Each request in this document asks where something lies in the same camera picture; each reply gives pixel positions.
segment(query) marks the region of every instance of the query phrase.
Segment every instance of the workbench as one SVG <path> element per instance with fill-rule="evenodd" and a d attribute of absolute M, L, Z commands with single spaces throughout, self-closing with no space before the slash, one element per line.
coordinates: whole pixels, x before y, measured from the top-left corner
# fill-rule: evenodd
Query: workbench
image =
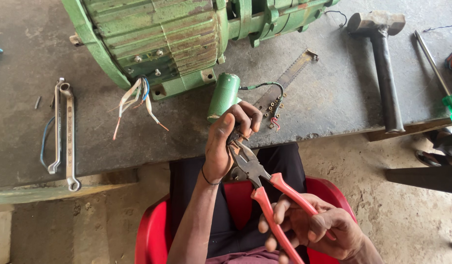
<path fill-rule="evenodd" d="M 444 94 L 413 31 L 452 25 L 452 0 L 341 0 L 328 10 L 340 10 L 350 18 L 355 12 L 377 9 L 407 16 L 404 30 L 389 37 L 404 123 L 448 117 L 441 102 Z M 340 14 L 328 13 L 303 33 L 268 39 L 257 48 L 252 48 L 248 39 L 229 41 L 226 62 L 214 71 L 216 75 L 235 73 L 242 85 L 276 81 L 306 48 L 320 57 L 285 90 L 279 132 L 269 129 L 266 119 L 261 131 L 247 143 L 249 147 L 383 128 L 370 40 L 348 36 L 346 27 L 339 27 L 344 21 Z M 59 0 L 0 0 L 0 48 L 4 50 L 0 54 L 0 187 L 65 179 L 64 117 L 59 172 L 49 175 L 39 162 L 43 129 L 54 115 L 49 105 L 59 77 L 66 78 L 76 97 L 78 176 L 204 153 L 210 125 L 206 115 L 214 86 L 153 102 L 153 112 L 169 131 L 154 123 L 144 106 L 125 111 L 113 141 L 118 112 L 109 110 L 125 92 L 101 70 L 86 47 L 70 43 L 68 38 L 73 34 L 73 24 Z M 452 89 L 452 73 L 443 68 L 452 51 L 452 28 L 422 36 Z M 254 104 L 268 89 L 240 91 L 239 97 Z M 42 98 L 35 110 L 38 96 Z M 54 160 L 54 145 L 52 126 L 45 153 L 48 164 Z"/>

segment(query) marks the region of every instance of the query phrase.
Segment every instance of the dirt floor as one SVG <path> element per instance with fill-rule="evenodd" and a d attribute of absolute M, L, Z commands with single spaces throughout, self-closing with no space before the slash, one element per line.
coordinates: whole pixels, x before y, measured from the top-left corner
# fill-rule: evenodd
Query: dirt floor
<path fill-rule="evenodd" d="M 333 182 L 386 263 L 452 264 L 452 194 L 387 182 L 387 168 L 422 167 L 420 135 L 368 142 L 363 135 L 304 141 L 307 175 Z M 14 264 L 131 264 L 145 209 L 169 192 L 169 165 L 138 170 L 140 182 L 76 199 L 18 204 Z"/>

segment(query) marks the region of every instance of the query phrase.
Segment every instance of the hand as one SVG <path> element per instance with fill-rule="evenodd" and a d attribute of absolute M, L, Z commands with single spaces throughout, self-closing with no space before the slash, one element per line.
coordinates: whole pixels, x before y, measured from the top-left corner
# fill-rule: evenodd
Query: hand
<path fill-rule="evenodd" d="M 235 122 L 241 123 L 240 131 L 245 137 L 258 132 L 262 113 L 248 102 L 241 101 L 231 106 L 209 128 L 205 148 L 206 162 L 203 172 L 210 183 L 217 183 L 232 166 L 232 157 L 226 150 L 226 140 L 234 129 Z"/>
<path fill-rule="evenodd" d="M 355 256 L 364 246 L 367 237 L 350 214 L 344 209 L 322 201 L 315 195 L 301 195 L 316 208 L 317 215 L 310 217 L 286 195 L 281 195 L 278 202 L 272 204 L 275 222 L 281 225 L 285 232 L 291 229 L 294 231 L 290 238 L 293 247 L 305 245 L 339 260 Z M 263 214 L 260 216 L 258 229 L 261 233 L 269 229 Z M 335 241 L 325 236 L 325 232 L 329 229 L 335 233 L 337 237 Z M 276 249 L 276 240 L 272 235 L 265 241 L 265 247 L 270 252 Z M 281 252 L 278 261 L 286 264 L 288 256 Z"/>

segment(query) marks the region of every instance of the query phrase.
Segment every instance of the hammer head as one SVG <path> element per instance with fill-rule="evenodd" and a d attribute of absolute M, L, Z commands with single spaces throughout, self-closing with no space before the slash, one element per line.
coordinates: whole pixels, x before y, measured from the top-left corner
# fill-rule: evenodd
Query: hammer head
<path fill-rule="evenodd" d="M 355 13 L 348 20 L 348 32 L 369 36 L 374 31 L 387 28 L 387 34 L 397 35 L 405 26 L 404 14 L 391 14 L 387 11 L 372 11 L 371 13 Z"/>

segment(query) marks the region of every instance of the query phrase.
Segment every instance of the combination wrench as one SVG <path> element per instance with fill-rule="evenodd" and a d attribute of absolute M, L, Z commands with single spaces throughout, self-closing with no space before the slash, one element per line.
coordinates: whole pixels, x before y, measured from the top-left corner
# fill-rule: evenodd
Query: combination wrench
<path fill-rule="evenodd" d="M 76 179 L 76 149 L 74 145 L 74 96 L 70 84 L 60 85 L 60 92 L 66 97 L 66 181 L 68 189 L 76 192 L 81 189 L 81 182 Z"/>
<path fill-rule="evenodd" d="M 47 168 L 48 173 L 55 174 L 61 162 L 61 106 L 60 106 L 60 86 L 65 82 L 61 77 L 55 86 L 55 162 Z"/>

